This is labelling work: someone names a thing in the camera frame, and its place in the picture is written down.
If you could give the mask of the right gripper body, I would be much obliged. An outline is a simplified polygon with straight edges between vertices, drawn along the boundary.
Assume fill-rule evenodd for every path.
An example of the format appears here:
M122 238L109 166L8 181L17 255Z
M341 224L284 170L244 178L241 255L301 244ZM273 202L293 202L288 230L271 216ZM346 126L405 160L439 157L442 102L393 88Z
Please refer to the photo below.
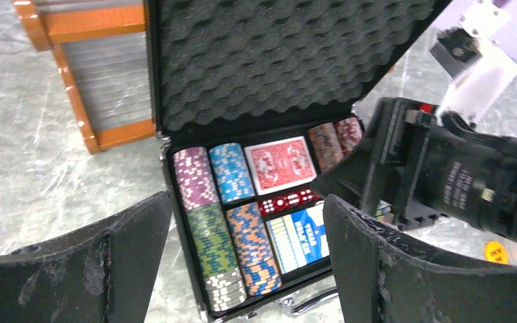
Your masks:
M382 98L366 133L372 140L361 196L398 216L417 205L517 242L517 139L474 131L454 112Z

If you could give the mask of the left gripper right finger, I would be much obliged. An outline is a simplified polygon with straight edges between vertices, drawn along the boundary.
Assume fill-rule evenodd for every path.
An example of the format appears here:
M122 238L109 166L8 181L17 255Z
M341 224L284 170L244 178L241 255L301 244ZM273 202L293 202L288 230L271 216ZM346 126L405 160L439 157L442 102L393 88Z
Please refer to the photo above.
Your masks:
M429 245L335 195L323 217L346 322L517 322L517 266Z

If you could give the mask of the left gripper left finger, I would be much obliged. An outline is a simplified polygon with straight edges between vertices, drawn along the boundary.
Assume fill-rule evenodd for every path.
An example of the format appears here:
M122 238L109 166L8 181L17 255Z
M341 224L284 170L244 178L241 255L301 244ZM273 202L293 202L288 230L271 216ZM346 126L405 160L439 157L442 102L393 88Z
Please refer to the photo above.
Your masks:
M158 192L0 255L0 322L143 322L172 212L171 196Z

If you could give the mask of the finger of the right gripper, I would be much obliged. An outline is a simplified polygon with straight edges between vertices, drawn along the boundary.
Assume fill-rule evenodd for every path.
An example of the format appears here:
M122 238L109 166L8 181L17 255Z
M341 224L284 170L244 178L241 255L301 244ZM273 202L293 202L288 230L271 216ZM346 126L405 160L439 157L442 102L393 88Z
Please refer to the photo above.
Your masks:
M373 160L376 138L362 137L354 150L337 165L318 175L311 189L324 199L333 194L360 210L375 210L377 165Z

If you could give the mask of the blue Texas Hold'em card deck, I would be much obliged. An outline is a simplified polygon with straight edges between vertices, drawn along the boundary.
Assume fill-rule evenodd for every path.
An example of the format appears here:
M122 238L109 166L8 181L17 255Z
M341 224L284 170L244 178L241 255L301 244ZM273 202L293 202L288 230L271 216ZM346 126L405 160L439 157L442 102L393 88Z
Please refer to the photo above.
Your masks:
M319 202L266 222L283 274L329 256L323 207L324 203Z

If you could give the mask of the orange big blind button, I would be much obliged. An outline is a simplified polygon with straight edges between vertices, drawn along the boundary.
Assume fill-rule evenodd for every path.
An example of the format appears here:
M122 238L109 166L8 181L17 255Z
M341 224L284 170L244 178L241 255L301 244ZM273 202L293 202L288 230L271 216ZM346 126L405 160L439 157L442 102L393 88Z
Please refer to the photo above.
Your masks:
M508 253L504 245L498 241L489 241L484 247L485 260L498 264L509 264Z

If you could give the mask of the light blue chip stack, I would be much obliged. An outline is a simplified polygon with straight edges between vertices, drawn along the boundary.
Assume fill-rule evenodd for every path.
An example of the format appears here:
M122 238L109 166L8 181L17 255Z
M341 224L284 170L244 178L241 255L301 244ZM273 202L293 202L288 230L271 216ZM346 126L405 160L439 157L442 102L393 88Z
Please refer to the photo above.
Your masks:
M256 195L244 152L239 143L224 143L209 150L217 189L224 205Z

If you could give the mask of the purple chip stack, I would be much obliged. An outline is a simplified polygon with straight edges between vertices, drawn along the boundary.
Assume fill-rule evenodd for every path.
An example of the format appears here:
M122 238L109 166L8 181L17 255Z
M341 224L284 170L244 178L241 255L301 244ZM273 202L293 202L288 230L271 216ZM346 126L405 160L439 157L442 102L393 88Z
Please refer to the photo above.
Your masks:
M189 147L172 156L176 179L186 211L219 202L207 150Z

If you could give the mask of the brown orange chip stack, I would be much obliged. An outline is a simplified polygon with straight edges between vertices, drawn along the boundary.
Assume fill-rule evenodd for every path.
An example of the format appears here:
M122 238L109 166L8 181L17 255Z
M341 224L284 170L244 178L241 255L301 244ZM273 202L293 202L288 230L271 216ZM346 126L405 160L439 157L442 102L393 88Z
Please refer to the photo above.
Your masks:
M331 169L344 158L333 123L327 122L309 129L308 137L323 172Z

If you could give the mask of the red white chip stack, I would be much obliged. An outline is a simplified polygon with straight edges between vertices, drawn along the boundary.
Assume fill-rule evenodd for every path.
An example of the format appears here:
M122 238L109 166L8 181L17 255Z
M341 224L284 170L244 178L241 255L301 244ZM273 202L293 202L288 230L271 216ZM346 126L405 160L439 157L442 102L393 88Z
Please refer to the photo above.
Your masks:
M356 116L352 116L335 122L334 128L343 155L349 155L363 137L362 124Z

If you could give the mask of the red dice pair in case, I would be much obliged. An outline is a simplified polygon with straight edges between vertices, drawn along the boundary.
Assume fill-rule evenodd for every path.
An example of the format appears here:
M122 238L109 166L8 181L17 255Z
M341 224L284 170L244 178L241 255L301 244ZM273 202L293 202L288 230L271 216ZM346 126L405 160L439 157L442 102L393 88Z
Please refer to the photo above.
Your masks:
M320 197L316 193L309 188L302 188L278 196L264 198L258 202L258 207L261 215L264 217L318 200L320 200Z

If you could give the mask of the red playing card deck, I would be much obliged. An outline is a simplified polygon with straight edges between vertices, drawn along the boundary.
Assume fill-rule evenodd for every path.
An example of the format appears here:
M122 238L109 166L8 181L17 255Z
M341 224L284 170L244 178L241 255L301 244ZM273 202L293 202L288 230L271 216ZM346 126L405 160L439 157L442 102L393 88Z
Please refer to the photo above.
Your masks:
M317 175L303 136L247 146L244 153L259 195L306 184Z

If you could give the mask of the blue orange chip stack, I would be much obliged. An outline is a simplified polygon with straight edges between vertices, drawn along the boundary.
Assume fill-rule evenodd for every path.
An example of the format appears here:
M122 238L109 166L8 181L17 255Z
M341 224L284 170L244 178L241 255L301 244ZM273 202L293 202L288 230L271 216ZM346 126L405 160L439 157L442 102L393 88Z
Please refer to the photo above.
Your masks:
M230 209L226 219L247 294L265 295L280 288L281 275L258 205Z

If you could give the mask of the black poker chip case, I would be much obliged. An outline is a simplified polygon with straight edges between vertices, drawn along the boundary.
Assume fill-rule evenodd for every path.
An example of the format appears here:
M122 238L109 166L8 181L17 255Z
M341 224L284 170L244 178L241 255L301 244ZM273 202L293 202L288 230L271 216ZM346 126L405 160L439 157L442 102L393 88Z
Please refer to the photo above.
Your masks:
M202 322L251 314L332 275L329 258L215 312L172 156L305 135L351 115L447 1L146 1L151 103L164 177Z

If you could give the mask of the wooden shelf rack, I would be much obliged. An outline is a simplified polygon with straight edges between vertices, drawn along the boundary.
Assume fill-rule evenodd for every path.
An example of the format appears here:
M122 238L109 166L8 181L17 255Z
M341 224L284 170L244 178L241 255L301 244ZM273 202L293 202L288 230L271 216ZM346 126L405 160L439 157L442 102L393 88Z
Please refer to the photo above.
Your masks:
M90 153L154 136L142 1L15 1L49 51Z

